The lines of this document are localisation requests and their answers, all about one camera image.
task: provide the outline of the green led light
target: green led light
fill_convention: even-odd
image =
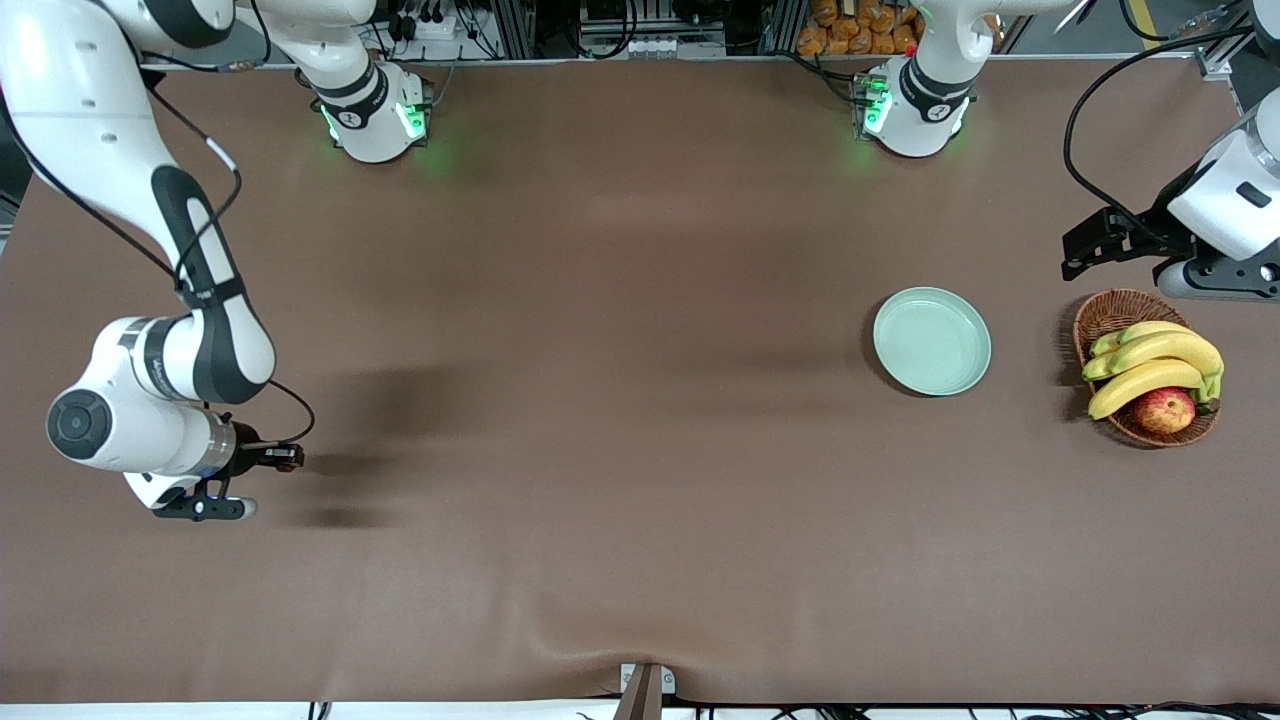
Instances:
[[[396,104],[396,114],[401,118],[401,124],[404,126],[404,132],[412,138],[422,137],[424,129],[422,111],[412,108],[406,108],[399,102]]]
[[[884,127],[884,118],[888,117],[890,109],[893,108],[893,96],[888,91],[881,95],[881,99],[872,104],[867,109],[867,132],[879,132]]]
[[[320,105],[320,114],[324,115],[324,122],[329,126],[329,137],[332,137],[334,142],[338,142],[338,128],[333,127],[333,117],[329,114],[329,109]]]

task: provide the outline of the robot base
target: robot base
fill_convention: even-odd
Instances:
[[[347,127],[340,113],[334,118],[325,105],[320,106],[334,147],[346,150],[361,163],[394,160],[410,147],[426,147],[430,137],[433,86],[394,64],[379,63],[379,67],[390,86],[388,99],[369,117],[365,127]]]
[[[931,108],[927,114],[941,119],[927,120],[904,99],[900,78],[906,64],[908,58],[893,58],[854,79],[852,97],[865,101],[852,108],[854,127],[860,140],[878,140],[906,158],[925,158],[942,150],[960,132],[969,99],[954,110],[943,104]]]

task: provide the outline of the black bracket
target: black bracket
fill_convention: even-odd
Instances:
[[[205,478],[192,486],[189,493],[179,495],[164,507],[157,507],[151,512],[156,518],[191,520],[193,523],[202,520],[239,520],[244,518],[250,512],[251,506],[246,503],[244,498],[227,496],[227,487],[230,484],[229,478],[221,479],[220,495],[209,495],[209,482],[214,479],[220,478]]]
[[[1134,258],[1172,258],[1194,255],[1194,238],[1167,210],[1147,210],[1138,215],[1148,234],[1115,208],[1103,208],[1062,236],[1062,279],[1074,281],[1084,270],[1102,263],[1125,263]]]

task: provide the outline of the yellow banana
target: yellow banana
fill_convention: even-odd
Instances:
[[[1120,331],[1120,345],[1134,341],[1142,336],[1148,336],[1151,333],[1161,332],[1179,332],[1179,333],[1192,333],[1196,331],[1188,328],[1187,325],[1179,325],[1178,323],[1170,323],[1167,320],[1143,320],[1140,323],[1134,323],[1128,328]]]
[[[1097,357],[1100,355],[1106,355],[1107,352],[1115,352],[1121,345],[1132,340],[1160,332],[1193,333],[1190,328],[1179,325],[1178,323],[1169,323],[1166,320],[1143,320],[1140,323],[1134,323],[1123,331],[1107,333],[1093,341],[1093,345],[1089,346],[1089,355]]]
[[[1222,355],[1211,342],[1194,333],[1157,332],[1142,336],[1110,354],[1112,375],[1157,357],[1176,357],[1201,372],[1206,378],[1222,374]]]
[[[1101,420],[1143,393],[1162,387],[1203,389],[1199,370],[1183,360],[1160,359],[1120,373],[1089,401],[1089,418]]]
[[[1111,354],[1103,352],[1084,364],[1084,373],[1082,373],[1082,377],[1084,378],[1084,382],[1094,382],[1110,378],[1115,373],[1111,372]]]

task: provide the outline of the bread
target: bread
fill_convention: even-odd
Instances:
[[[893,36],[886,32],[873,32],[872,33],[872,54],[873,55],[892,55],[893,54]]]
[[[895,53],[906,53],[908,49],[914,47],[915,45],[916,45],[915,33],[911,32],[910,24],[897,26],[896,28],[893,28]]]
[[[863,28],[849,41],[850,55],[865,55],[872,51],[872,31]]]
[[[809,4],[813,22],[822,27],[831,27],[840,19],[840,3],[837,0],[813,0]]]
[[[796,53],[801,55],[822,55],[822,51],[827,47],[827,31],[815,27],[805,26],[800,31],[800,37],[796,40]]]
[[[863,28],[859,27],[856,18],[840,18],[831,26],[831,36],[836,40],[852,40],[858,37],[860,29]]]
[[[858,24],[870,28],[872,32],[892,31],[895,19],[897,13],[893,8],[881,5],[877,0],[867,0],[858,5]]]

